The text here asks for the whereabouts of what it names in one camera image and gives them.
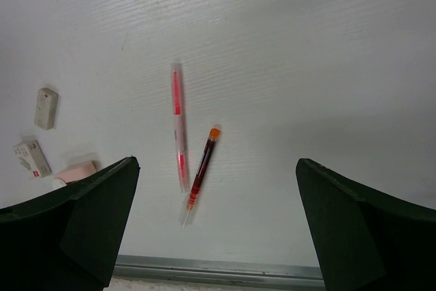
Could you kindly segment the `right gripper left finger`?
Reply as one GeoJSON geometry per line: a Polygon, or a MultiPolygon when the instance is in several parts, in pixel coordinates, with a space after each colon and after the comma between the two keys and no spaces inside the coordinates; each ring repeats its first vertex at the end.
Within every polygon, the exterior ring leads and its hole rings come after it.
{"type": "Polygon", "coordinates": [[[140,166],[126,157],[1,210],[2,290],[103,290],[110,284],[140,166]]]}

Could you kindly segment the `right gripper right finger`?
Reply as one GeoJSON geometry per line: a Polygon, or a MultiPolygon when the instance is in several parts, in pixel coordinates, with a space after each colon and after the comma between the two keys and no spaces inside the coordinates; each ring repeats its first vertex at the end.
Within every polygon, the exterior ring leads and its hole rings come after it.
{"type": "Polygon", "coordinates": [[[327,290],[435,289],[435,210],[308,158],[296,179],[327,290]]]}

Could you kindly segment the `pink black eraser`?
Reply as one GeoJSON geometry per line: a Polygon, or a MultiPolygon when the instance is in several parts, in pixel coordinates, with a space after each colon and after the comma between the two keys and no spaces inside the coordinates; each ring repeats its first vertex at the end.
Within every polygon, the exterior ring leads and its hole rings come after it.
{"type": "Polygon", "coordinates": [[[57,173],[52,181],[52,186],[54,189],[59,189],[85,179],[96,172],[97,169],[92,161],[75,164],[57,173]]]}

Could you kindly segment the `white eraser red label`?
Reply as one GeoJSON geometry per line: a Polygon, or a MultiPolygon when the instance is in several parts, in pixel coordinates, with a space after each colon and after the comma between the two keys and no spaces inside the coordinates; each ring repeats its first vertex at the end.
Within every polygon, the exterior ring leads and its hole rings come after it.
{"type": "Polygon", "coordinates": [[[20,142],[13,146],[13,151],[30,179],[41,179],[52,174],[37,140],[20,142]]]}

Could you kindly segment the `beige long eraser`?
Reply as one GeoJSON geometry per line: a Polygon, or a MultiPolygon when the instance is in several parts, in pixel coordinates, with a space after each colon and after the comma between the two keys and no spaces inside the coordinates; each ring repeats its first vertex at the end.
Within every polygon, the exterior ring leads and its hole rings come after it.
{"type": "Polygon", "coordinates": [[[34,123],[43,130],[50,130],[55,125],[58,94],[49,88],[39,89],[35,107],[34,123]]]}

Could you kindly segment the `red orange pen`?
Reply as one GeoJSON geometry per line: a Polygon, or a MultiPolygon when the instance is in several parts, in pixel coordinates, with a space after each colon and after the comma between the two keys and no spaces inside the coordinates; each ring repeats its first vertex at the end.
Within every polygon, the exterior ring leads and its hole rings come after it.
{"type": "Polygon", "coordinates": [[[191,224],[193,221],[196,211],[196,204],[198,202],[200,191],[202,189],[202,184],[204,182],[208,170],[208,166],[213,156],[213,151],[219,140],[220,135],[221,135],[221,126],[214,125],[208,134],[208,138],[204,146],[203,154],[200,163],[198,165],[198,169],[194,177],[193,184],[183,204],[183,208],[180,216],[180,223],[182,226],[187,226],[191,224]]]}

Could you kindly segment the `pink pen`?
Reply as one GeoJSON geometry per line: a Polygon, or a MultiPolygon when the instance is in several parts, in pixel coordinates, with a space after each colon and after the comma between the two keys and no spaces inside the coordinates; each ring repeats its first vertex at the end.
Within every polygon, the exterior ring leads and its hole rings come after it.
{"type": "Polygon", "coordinates": [[[182,64],[178,62],[171,64],[171,91],[178,178],[182,192],[187,192],[189,177],[185,140],[183,71],[182,64]]]}

